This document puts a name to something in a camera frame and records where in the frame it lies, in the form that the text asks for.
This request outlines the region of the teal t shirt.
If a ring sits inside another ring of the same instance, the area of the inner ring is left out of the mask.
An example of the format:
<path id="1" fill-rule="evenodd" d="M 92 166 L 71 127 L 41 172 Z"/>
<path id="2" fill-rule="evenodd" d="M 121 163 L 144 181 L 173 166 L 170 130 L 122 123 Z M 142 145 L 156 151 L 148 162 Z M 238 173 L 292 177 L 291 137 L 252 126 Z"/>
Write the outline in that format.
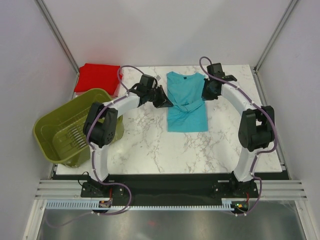
<path id="1" fill-rule="evenodd" d="M 173 106 L 167 112 L 167 131 L 172 133 L 207 132 L 208 117 L 202 99 L 205 76 L 196 72 L 166 74 L 167 96 Z"/>

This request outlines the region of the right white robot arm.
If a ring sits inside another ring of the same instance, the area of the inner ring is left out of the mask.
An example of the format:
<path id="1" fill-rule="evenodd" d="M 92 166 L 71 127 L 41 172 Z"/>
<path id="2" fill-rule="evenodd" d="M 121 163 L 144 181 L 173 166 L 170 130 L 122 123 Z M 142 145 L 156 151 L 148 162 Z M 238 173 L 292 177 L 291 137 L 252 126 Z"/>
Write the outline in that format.
<path id="1" fill-rule="evenodd" d="M 232 197 L 244 198 L 255 193 L 255 169 L 259 155 L 270 153 L 270 143 L 278 144 L 275 111 L 270 105 L 258 106 L 254 103 L 237 85 L 237 79 L 225 74 L 220 63 L 211 63 L 202 70 L 208 76 L 204 80 L 202 99 L 213 101 L 222 96 L 241 116 L 238 140 L 242 149 L 226 192 Z"/>

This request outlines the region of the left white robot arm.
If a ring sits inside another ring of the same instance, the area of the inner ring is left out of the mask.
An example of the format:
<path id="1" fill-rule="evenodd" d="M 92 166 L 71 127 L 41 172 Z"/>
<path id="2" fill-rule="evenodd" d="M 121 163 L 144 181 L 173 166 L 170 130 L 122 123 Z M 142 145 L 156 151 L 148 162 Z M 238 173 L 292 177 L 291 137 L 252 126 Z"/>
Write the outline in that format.
<path id="1" fill-rule="evenodd" d="M 90 149 L 89 175 L 95 181 L 92 191 L 99 197 L 106 196 L 112 185 L 128 188 L 123 183 L 105 181 L 109 176 L 109 145 L 116 135 L 118 118 L 147 102 L 151 102 L 157 109 L 174 106 L 163 87 L 158 84 L 158 79 L 142 74 L 140 81 L 127 89 L 122 96 L 103 103 L 94 102 L 91 105 L 83 126 L 83 134 Z"/>

